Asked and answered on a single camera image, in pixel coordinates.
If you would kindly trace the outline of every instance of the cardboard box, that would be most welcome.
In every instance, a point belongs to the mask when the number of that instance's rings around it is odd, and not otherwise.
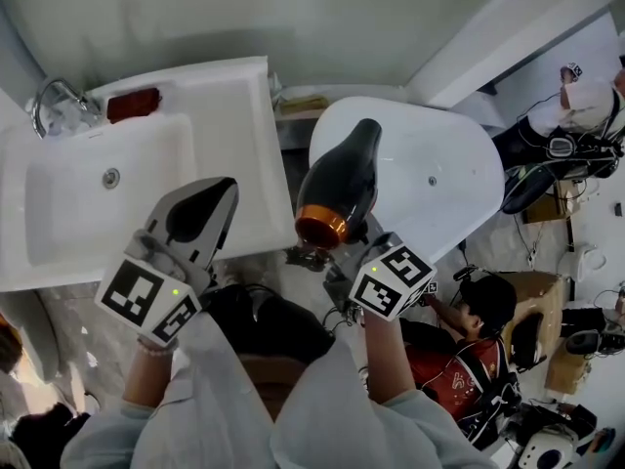
[[[559,181],[554,185],[553,196],[543,194],[523,212],[526,224],[559,221],[570,217],[579,210],[576,196],[580,193],[571,181]]]
[[[566,350],[565,340],[549,362],[545,387],[566,395],[574,395],[590,362],[583,355],[572,355]]]
[[[521,273],[500,273],[517,292],[515,317],[502,332],[508,356],[511,355],[512,331],[521,321],[534,313],[541,313],[543,321],[538,332],[542,356],[549,356],[556,349],[563,323],[565,303],[564,280],[558,275],[527,271]]]

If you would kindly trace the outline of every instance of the sink drain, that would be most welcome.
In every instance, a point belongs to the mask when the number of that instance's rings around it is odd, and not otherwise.
[[[116,168],[109,168],[104,172],[102,176],[102,185],[107,190],[112,190],[119,184],[119,170]]]

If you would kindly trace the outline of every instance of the white sink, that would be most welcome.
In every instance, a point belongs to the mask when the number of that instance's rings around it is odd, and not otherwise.
[[[196,176],[183,115],[135,118],[35,149],[24,197],[33,267],[123,248],[160,197]],[[114,188],[104,185],[105,173]]]
[[[314,127],[310,164],[347,138],[362,118],[382,126],[373,215],[430,262],[499,210],[505,180],[497,149],[474,120],[457,113],[343,99]]]
[[[161,103],[148,117],[43,141],[29,123],[3,133],[0,291],[102,279],[158,199],[196,179],[239,185],[217,259],[297,243],[267,71],[266,58],[249,58],[147,73],[90,95],[105,107],[156,87]],[[119,180],[108,189],[111,169]]]

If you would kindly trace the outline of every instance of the gray wall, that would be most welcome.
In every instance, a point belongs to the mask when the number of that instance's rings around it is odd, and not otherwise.
[[[24,107],[42,79],[43,72],[24,47],[0,0],[0,89]]]
[[[86,86],[268,55],[287,85],[403,84],[487,0],[5,0],[50,74]]]
[[[609,6],[609,11],[616,25],[616,32],[625,30],[625,0],[616,0]]]

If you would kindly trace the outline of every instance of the black hair dryer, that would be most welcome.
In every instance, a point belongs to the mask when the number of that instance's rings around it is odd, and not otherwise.
[[[331,250],[354,239],[377,197],[382,127],[360,120],[348,138],[311,168],[297,200],[295,229],[306,243]]]

